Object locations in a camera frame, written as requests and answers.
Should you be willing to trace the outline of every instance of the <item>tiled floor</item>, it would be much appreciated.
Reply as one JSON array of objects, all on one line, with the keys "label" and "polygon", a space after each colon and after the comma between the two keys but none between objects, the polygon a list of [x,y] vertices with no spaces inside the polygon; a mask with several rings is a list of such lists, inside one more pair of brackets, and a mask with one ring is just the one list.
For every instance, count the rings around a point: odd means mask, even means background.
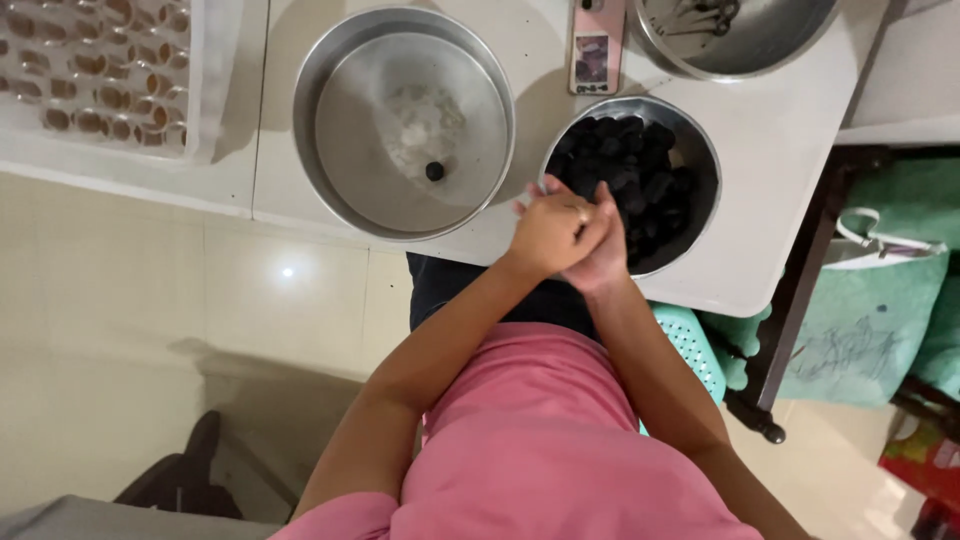
[{"label": "tiled floor", "polygon": [[[242,439],[237,460],[255,454],[296,491],[348,380],[406,335],[410,288],[402,254],[0,176],[0,513],[110,499],[212,407]],[[786,443],[730,418],[734,444],[811,533],[908,537],[922,498],[875,466],[892,409],[775,415]],[[252,478],[219,474],[234,490]]]}]

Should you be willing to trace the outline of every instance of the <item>smartphone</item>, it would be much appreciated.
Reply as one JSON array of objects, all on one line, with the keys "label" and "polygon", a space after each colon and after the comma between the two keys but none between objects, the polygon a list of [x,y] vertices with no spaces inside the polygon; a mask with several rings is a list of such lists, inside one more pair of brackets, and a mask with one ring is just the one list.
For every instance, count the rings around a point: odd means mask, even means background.
[{"label": "smartphone", "polygon": [[570,93],[613,95],[620,89],[626,0],[574,0]]}]

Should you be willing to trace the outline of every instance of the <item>dark pants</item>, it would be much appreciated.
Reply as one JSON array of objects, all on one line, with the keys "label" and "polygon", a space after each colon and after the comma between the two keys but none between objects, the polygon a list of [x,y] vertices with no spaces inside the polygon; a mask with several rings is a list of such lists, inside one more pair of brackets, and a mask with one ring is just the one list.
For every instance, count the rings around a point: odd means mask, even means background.
[{"label": "dark pants", "polygon": [[[407,254],[414,279],[410,297],[410,331],[467,288],[486,268],[426,255]],[[599,342],[587,302],[567,282],[546,280],[514,307],[503,323],[550,323]]]}]

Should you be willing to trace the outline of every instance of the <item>white table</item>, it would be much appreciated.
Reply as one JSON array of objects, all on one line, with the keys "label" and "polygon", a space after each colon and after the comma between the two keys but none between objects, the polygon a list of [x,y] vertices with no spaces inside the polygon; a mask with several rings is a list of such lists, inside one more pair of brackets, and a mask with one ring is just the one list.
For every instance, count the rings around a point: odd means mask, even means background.
[{"label": "white table", "polygon": [[[314,41],[348,13],[381,3],[273,1],[254,219],[376,243],[343,224],[313,192],[290,134],[290,100]],[[701,240],[672,266],[637,280],[650,299],[736,316],[769,303],[886,4],[843,2],[827,34],[801,58],[734,85],[670,78],[631,45],[625,92],[647,89],[696,118],[716,146],[723,174],[719,208]],[[516,157],[500,193],[470,223],[395,247],[476,264],[505,251],[516,221],[508,201],[536,178],[559,129],[591,102],[566,91],[568,6],[560,0],[431,4],[467,24],[500,58],[516,98]]]},{"label": "white table", "polygon": [[0,170],[182,207],[252,217],[269,0],[243,0],[223,134],[210,165],[172,169],[83,145],[0,133]]}]

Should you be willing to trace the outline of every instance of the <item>metal pot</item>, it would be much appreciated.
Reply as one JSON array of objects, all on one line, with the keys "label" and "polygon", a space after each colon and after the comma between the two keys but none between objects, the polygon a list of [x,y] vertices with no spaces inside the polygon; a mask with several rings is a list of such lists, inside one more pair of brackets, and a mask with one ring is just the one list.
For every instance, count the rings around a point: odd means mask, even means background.
[{"label": "metal pot", "polygon": [[739,13],[724,36],[661,36],[656,19],[685,4],[694,0],[632,0],[630,28],[664,71],[717,82],[749,79],[787,65],[813,46],[839,13],[837,0],[738,0]]},{"label": "metal pot", "polygon": [[639,116],[648,124],[650,122],[662,124],[677,136],[677,143],[670,151],[673,165],[680,166],[682,161],[683,165],[699,174],[700,182],[690,198],[690,224],[686,231],[660,247],[652,256],[629,269],[634,277],[649,276],[659,272],[693,249],[709,226],[713,214],[716,213],[720,202],[720,159],[717,158],[713,143],[693,118],[661,99],[651,96],[613,97],[586,108],[557,134],[557,138],[550,145],[550,151],[543,159],[539,178],[543,178],[546,174],[547,162],[550,161],[550,156],[560,137],[564,136],[574,124],[588,116],[594,118]]},{"label": "metal pot", "polygon": [[[293,134],[326,206],[391,241],[449,233],[493,198],[514,154],[514,99],[487,45],[438,12],[392,7],[342,21],[297,80]],[[430,182],[425,166],[445,176]]]}]

